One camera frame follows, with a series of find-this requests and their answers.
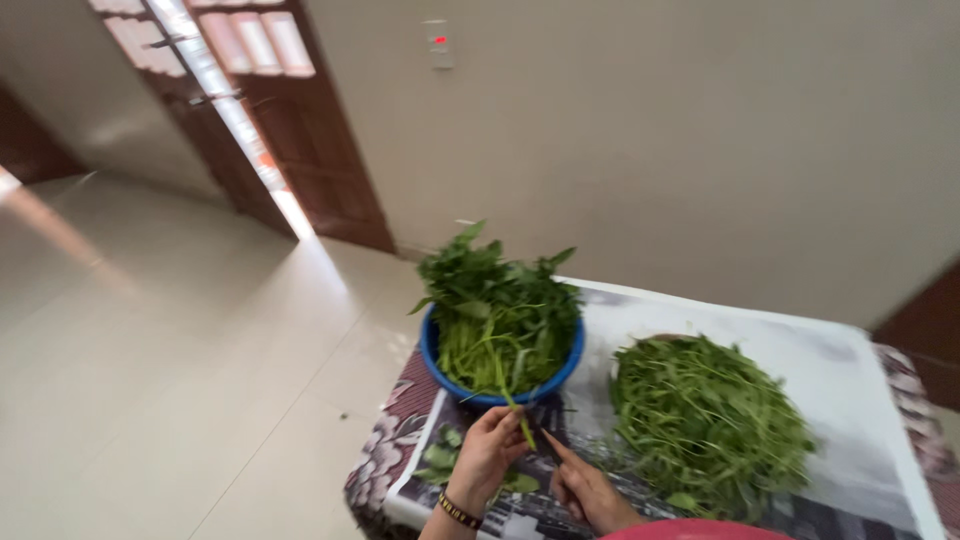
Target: light switch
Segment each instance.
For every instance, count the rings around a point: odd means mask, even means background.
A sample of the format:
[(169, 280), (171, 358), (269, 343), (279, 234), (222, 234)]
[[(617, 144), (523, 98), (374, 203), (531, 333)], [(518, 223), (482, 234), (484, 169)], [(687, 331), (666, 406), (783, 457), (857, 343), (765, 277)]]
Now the light switch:
[(446, 20), (425, 20), (427, 47), (430, 49), (430, 61), (434, 69), (451, 69), (453, 67), (453, 47), (450, 45), (450, 34), (446, 31)]

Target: pink shirt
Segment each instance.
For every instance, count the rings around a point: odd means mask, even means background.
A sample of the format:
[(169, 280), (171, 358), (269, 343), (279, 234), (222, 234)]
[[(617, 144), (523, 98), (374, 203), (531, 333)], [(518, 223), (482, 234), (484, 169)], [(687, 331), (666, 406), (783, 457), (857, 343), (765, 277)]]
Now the pink shirt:
[(790, 540), (762, 528), (701, 519), (662, 520), (624, 528), (601, 540)]

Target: pile of greens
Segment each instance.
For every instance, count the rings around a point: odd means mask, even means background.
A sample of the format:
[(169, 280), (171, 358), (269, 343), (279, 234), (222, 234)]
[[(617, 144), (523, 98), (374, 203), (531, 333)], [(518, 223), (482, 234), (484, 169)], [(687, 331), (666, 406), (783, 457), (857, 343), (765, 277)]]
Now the pile of greens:
[(668, 503), (751, 523), (771, 493), (807, 484), (815, 445), (804, 419), (736, 346), (670, 336), (615, 357), (615, 430), (636, 453), (632, 470)]
[[(455, 428), (449, 424), (443, 424), (438, 430), (440, 438), (437, 442), (431, 444), (423, 451), (423, 460), (426, 461), (425, 469), (414, 471), (413, 476), (422, 479), (427, 483), (434, 485), (444, 485), (450, 481), (450, 475), (453, 474), (453, 466), (457, 463), (460, 456), (460, 447), (464, 444), (464, 437)], [(493, 496), (491, 501), (496, 501), (501, 492), (509, 491), (511, 493), (532, 493), (540, 489), (540, 483), (537, 479), (518, 473), (513, 467), (507, 470), (503, 477), (503, 483)]]
[(557, 266), (574, 248), (533, 266), (500, 260), (499, 240), (470, 244), (484, 221), (466, 228), (418, 272), (429, 296), (411, 313), (434, 303), (440, 329), (437, 366), (474, 394), (531, 391), (564, 365), (580, 317), (577, 287), (554, 282)]

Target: left hand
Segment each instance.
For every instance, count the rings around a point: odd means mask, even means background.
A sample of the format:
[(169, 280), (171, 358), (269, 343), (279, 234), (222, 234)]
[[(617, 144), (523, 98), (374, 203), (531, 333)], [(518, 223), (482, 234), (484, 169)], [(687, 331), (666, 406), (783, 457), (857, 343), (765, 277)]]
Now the left hand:
[(446, 495), (467, 513), (480, 517), (496, 493), (507, 468), (530, 450), (520, 431), (523, 407), (497, 406), (467, 431), (460, 457), (446, 486)]

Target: blue plastic bowl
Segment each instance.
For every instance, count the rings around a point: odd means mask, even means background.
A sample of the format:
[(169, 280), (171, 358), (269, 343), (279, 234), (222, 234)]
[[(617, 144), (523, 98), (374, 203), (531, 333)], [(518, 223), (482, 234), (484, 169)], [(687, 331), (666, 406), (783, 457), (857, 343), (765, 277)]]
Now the blue plastic bowl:
[[(453, 394), (454, 396), (460, 398), (461, 400), (466, 400), (469, 398), (468, 403), (471, 405), (480, 405), (484, 407), (492, 406), (503, 406), (507, 404), (507, 400), (499, 396), (489, 396), (489, 395), (476, 395), (474, 396), (472, 392), (460, 386), (456, 382), (448, 379), (444, 372), (440, 371), (440, 368), (437, 367), (437, 357), (440, 355), (437, 352), (437, 341), (440, 338), (440, 328), (437, 326), (437, 323), (433, 321), (433, 309), (434, 305), (430, 305), (430, 308), (426, 311), (426, 315), (423, 316), (423, 324), (420, 326), (420, 352), (423, 354), (423, 362), (426, 364), (426, 368), (430, 370), (430, 375), (437, 381), (437, 383), (442, 386), (447, 392)], [(554, 374), (547, 382), (542, 386), (536, 389), (537, 393), (533, 394), (531, 392), (525, 392), (523, 394), (516, 394), (511, 396), (514, 398), (514, 401), (519, 405), (529, 403), (531, 398), (540, 399), (550, 394), (556, 392), (560, 389), (561, 385), (570, 377), (570, 374), (573, 373), (573, 370), (577, 367), (577, 363), (580, 361), (580, 355), (584, 351), (584, 319), (577, 319), (577, 330), (573, 334), (573, 346), (570, 347), (570, 353), (566, 356), (566, 363), (560, 371)]]

